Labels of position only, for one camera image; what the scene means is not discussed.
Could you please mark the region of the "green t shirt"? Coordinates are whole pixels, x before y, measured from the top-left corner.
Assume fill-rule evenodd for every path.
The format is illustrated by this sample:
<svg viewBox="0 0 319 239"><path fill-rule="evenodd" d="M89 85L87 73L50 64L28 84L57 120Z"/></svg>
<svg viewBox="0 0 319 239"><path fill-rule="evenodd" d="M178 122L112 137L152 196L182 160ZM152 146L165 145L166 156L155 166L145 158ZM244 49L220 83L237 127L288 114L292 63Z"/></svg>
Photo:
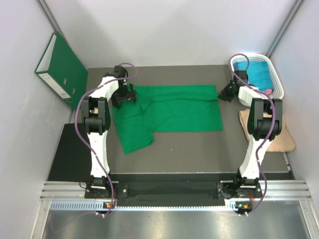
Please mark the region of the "green t shirt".
<svg viewBox="0 0 319 239"><path fill-rule="evenodd" d="M113 108L124 154L150 146L155 132L222 131L215 85L136 86L136 102Z"/></svg>

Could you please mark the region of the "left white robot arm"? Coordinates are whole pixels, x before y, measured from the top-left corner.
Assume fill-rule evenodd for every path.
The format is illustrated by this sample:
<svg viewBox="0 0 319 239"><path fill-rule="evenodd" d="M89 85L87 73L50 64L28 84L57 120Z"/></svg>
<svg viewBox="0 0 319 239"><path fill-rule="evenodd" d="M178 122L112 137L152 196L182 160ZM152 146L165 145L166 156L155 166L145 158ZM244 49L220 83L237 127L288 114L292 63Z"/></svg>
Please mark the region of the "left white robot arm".
<svg viewBox="0 0 319 239"><path fill-rule="evenodd" d="M137 95L124 63L116 65L112 72L105 73L99 86L88 91L81 98L78 110L81 111L88 141L79 138L91 151L92 167L90 181L86 187L86 198L109 198L115 200L115 189L110 178L107 161L107 134L111 125L109 102L120 109L124 102L136 103Z"/></svg>

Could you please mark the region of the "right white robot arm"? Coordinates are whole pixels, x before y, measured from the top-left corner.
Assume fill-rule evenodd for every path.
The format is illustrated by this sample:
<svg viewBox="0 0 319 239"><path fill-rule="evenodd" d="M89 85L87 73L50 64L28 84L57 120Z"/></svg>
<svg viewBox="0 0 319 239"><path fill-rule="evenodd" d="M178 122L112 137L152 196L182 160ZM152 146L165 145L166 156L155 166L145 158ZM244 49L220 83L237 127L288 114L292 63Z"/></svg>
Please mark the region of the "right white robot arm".
<svg viewBox="0 0 319 239"><path fill-rule="evenodd" d="M221 91L221 99L233 99L234 93L249 90L251 98L247 121L249 145L243 163L237 170L232 183L217 184L220 198L247 197L260 189L260 176L265 177L261 165L267 149L283 127L283 102L271 98L256 87L248 84L247 71L234 71L233 80Z"/></svg>

